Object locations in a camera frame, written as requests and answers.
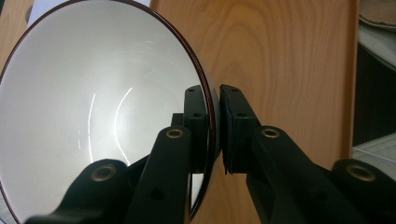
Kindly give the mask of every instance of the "light wood grain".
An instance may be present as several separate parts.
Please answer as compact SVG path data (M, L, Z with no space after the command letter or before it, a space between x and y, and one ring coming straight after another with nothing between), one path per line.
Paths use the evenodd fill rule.
M0 68L2 71L8 55L26 31L26 14L34 0L6 0L0 16Z
M241 89L262 124L285 130L326 168L349 157L357 0L152 0L216 86ZM215 166L194 223L257 223L245 176Z

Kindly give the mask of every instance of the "black plastic part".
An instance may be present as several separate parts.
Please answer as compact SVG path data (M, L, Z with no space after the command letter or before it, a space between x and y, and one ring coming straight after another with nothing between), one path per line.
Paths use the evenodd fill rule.
M220 139L226 172L245 174L251 158L251 135L260 122L244 94L232 86L220 86L220 113Z
M263 223L367 223L282 130L254 131L247 186Z
M188 129L160 131L123 223L190 222L190 155Z
M206 166L209 126L200 85L185 91L183 126L191 130L191 172L201 174Z
M174 113L172 116L171 126L183 126L183 113Z
M1 12L3 11L3 5L4 5L4 0L0 0L0 15Z
M146 167L146 163L149 159L149 156L145 156L139 161L128 166L127 169L127 177L129 181L129 185L131 188L131 194L134 195L134 191L136 190L137 185L139 184L140 177L142 176L143 170Z
M338 161L332 181L371 223L396 223L396 182L362 161Z
M121 161L96 161L85 168L67 190L59 207L26 224L120 223L130 200L127 167Z

